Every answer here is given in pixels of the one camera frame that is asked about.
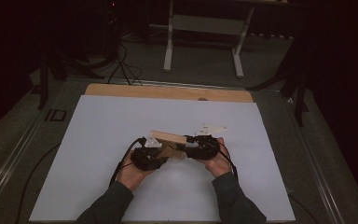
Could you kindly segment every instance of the dark background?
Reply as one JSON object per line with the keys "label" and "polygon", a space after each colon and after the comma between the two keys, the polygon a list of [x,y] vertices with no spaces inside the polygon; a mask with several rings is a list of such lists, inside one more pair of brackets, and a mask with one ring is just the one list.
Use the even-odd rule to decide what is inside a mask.
{"label": "dark background", "polygon": [[[124,2],[117,2],[119,20],[144,38],[148,23],[167,22],[168,1]],[[189,4],[179,8],[192,12],[195,3]],[[310,14],[302,7],[258,6],[250,33],[295,37],[287,56],[307,72],[307,87],[358,183],[358,0],[314,6]],[[0,1],[0,118],[32,88],[28,75],[39,67],[43,34],[73,58],[111,50],[102,44],[106,7],[104,1],[90,0]],[[204,12],[221,14],[222,8],[208,5]]]}

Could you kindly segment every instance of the white board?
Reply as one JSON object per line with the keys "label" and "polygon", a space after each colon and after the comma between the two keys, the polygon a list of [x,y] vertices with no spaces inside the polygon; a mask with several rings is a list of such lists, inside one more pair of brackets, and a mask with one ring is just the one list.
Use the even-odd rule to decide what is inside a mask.
{"label": "white board", "polygon": [[[107,190],[136,138],[151,130],[194,135],[202,123],[227,127],[214,137],[224,137],[244,193],[268,221],[295,220],[256,104],[88,95],[78,102],[30,220],[76,220]],[[199,162],[169,159],[134,192],[123,221],[219,221],[212,180]]]}

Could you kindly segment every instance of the desk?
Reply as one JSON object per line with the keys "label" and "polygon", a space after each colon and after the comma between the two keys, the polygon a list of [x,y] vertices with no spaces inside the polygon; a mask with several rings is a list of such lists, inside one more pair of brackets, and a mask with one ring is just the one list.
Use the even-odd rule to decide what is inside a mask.
{"label": "desk", "polygon": [[[235,100],[222,101],[229,95]],[[209,101],[194,101],[199,98]],[[294,220],[261,116],[248,92],[100,84],[90,85],[80,98],[30,220],[76,219],[107,189],[135,138],[151,129],[192,134],[203,121],[228,127],[219,136],[226,140],[245,194],[268,221]],[[123,221],[217,222],[212,180],[199,162],[168,160],[134,192]]]}
{"label": "desk", "polygon": [[[275,1],[275,0],[241,0],[237,1],[241,3],[264,3],[264,4],[287,4],[286,0]],[[245,40],[251,18],[253,16],[255,7],[250,6],[247,9],[247,16],[244,21],[238,20],[227,20],[227,19],[217,19],[217,18],[206,18],[199,16],[187,16],[175,14],[173,12],[173,0],[170,1],[170,13],[168,19],[168,44],[165,52],[164,60],[164,71],[171,71],[172,64],[172,52],[173,52],[173,43],[172,35],[173,30],[187,30],[187,31],[196,31],[196,32],[205,32],[205,33],[214,33],[222,35],[238,35],[239,42],[235,48],[232,49],[232,56],[234,60],[235,71],[237,77],[243,77],[242,64],[240,58],[240,52],[242,48],[243,41]]]}

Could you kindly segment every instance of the white metal desk frame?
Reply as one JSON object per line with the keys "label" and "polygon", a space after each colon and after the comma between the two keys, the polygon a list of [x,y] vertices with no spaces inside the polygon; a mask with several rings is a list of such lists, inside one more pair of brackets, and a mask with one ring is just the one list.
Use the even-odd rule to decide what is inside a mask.
{"label": "white metal desk frame", "polygon": [[249,9],[245,21],[178,15],[173,14],[173,0],[171,0],[170,17],[168,20],[168,45],[165,52],[164,71],[171,71],[173,51],[172,33],[173,29],[176,29],[223,35],[240,35],[240,41],[237,47],[232,49],[232,56],[234,59],[234,66],[237,77],[243,77],[240,51],[243,41],[246,37],[246,32],[248,31],[249,23],[251,21],[254,10],[255,9],[253,7]]}

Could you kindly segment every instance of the forearm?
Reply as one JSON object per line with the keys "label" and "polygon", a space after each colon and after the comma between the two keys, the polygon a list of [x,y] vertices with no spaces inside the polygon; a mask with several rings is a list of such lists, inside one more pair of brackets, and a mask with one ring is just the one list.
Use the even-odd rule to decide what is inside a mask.
{"label": "forearm", "polygon": [[213,181],[219,216],[224,224],[266,223],[266,217],[243,193],[231,172]]}
{"label": "forearm", "polygon": [[116,181],[75,223],[119,224],[132,199],[132,192]]}

